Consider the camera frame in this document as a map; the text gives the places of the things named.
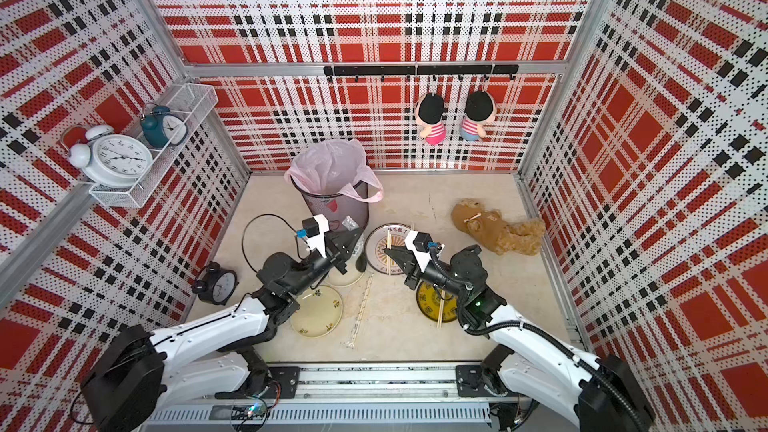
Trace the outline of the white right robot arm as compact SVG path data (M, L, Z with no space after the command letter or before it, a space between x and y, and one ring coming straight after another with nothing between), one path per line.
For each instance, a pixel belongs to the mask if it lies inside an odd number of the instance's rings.
M464 332L496 343L487 374L494 393L527 396L582 431L651 429L656 414L629 365L581 350L525 318L488 286L479 247L466 247L449 262L435 250L405 246L386 254L409 288L428 283L455 296Z

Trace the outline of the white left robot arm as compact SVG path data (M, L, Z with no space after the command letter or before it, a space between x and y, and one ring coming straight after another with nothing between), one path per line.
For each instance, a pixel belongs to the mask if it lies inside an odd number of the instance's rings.
M278 252L258 271L261 287L235 306L152 332L124 329L81 382L99 431L133 431L155 411L223 394L255 397L272 381L254 347L272 340L299 310L298 299L332 269L346 270L361 229L319 233L296 261Z

